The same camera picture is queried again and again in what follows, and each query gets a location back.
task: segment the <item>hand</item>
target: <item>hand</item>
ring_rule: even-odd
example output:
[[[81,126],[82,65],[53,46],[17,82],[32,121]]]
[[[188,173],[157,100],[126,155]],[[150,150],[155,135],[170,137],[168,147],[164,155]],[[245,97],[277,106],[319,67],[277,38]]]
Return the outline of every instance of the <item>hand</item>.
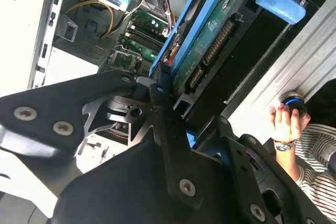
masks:
[[[270,107],[271,137],[275,141],[288,143],[298,139],[309,121],[310,115],[306,114],[300,119],[297,109],[293,109],[290,117],[289,107],[283,103],[279,104],[278,109]]]

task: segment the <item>yellow wire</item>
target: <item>yellow wire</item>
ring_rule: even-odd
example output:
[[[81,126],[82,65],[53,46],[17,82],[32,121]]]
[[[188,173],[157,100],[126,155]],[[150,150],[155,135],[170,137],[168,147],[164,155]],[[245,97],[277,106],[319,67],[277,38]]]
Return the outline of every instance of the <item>yellow wire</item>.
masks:
[[[84,2],[81,2],[81,3],[78,3],[76,5],[74,5],[73,7],[70,7],[67,11],[66,11],[66,14],[68,14],[69,12],[71,12],[72,10],[78,8],[78,7],[81,7],[83,5],[90,5],[90,4],[100,4],[100,5],[103,5],[105,6],[111,13],[111,23],[110,23],[110,26],[109,26],[109,29],[107,29],[107,31],[105,32],[104,36],[102,36],[101,38],[105,38],[106,36],[109,35],[109,33],[112,31],[112,27],[113,27],[113,11],[112,11],[112,8],[110,6],[108,6],[107,4],[104,4],[98,0],[88,0],[88,1],[84,1]]]

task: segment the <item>screw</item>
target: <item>screw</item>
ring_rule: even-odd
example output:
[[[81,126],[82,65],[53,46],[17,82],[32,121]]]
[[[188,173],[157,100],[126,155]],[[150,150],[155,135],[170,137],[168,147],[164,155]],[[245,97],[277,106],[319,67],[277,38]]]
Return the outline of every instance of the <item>screw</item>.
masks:
[[[30,107],[18,107],[14,110],[14,116],[22,121],[32,121],[37,117],[37,112]]]
[[[251,142],[251,143],[253,143],[253,144],[256,144],[257,143],[257,141],[253,138],[253,137],[249,137],[248,138],[248,140]]]
[[[266,217],[262,209],[256,204],[250,205],[250,211],[254,217],[256,217],[260,222],[264,222]]]
[[[158,87],[158,89],[157,90],[159,90],[160,92],[162,92],[162,93],[165,93],[165,91],[164,91],[164,89],[163,88],[161,88],[161,87]]]
[[[315,222],[312,219],[307,219],[307,224],[315,224]]]
[[[220,120],[223,122],[223,123],[225,123],[225,124],[227,124],[227,120],[224,118],[224,117],[220,117]]]
[[[180,180],[180,190],[189,197],[194,197],[196,194],[196,188],[194,184],[185,178]]]
[[[59,121],[55,123],[52,127],[58,135],[61,136],[70,136],[74,132],[74,127],[71,123],[65,121]]]
[[[131,82],[131,79],[126,76],[121,77],[121,80],[123,80],[124,82],[128,82],[128,83]]]
[[[229,6],[230,0],[225,0],[222,9],[225,10]]]
[[[302,0],[302,1],[300,2],[300,6],[305,5],[306,2],[307,2],[306,0]]]

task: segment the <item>metal frame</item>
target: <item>metal frame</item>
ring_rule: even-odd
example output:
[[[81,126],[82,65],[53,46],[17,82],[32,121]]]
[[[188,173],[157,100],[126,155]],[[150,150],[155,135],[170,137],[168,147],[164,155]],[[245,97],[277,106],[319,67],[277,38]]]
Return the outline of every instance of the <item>metal frame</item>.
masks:
[[[326,0],[264,77],[229,117],[237,135],[269,139],[268,107],[287,91],[308,101],[336,74],[336,0]]]
[[[48,67],[49,58],[52,50],[52,43],[54,39],[54,35],[56,32],[56,26],[58,17],[60,14],[60,9],[63,0],[52,0],[51,3],[45,3],[45,5],[50,5],[51,8],[48,10],[46,16],[48,20],[46,24],[44,24],[45,28],[40,28],[40,32],[44,31],[44,36],[41,43],[36,41],[36,48],[35,48],[35,60],[33,61],[30,79],[31,79],[31,86],[28,88],[36,88],[41,87],[43,85],[43,81],[46,75],[46,69]]]

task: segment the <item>black mount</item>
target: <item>black mount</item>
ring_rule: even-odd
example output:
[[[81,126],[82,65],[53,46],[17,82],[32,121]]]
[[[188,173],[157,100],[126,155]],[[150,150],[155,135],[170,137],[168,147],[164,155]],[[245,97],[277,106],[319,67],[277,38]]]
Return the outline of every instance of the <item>black mount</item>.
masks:
[[[84,137],[115,122],[130,125],[129,149],[71,182],[54,223],[277,223],[269,208],[274,202],[263,199],[268,188],[280,188],[279,198],[295,202],[296,218],[286,223],[328,223],[256,139],[243,135],[237,141],[225,118],[214,117],[197,151],[191,150],[182,117],[173,110],[169,71],[159,65],[154,80],[135,81],[112,70],[0,98],[0,148],[32,162],[62,165]],[[36,111],[35,117],[27,120],[29,111],[18,116],[22,107]],[[59,122],[73,130],[68,125],[55,131]],[[273,174],[276,187],[260,192],[251,158],[263,176]],[[139,198],[141,207],[135,206]]]

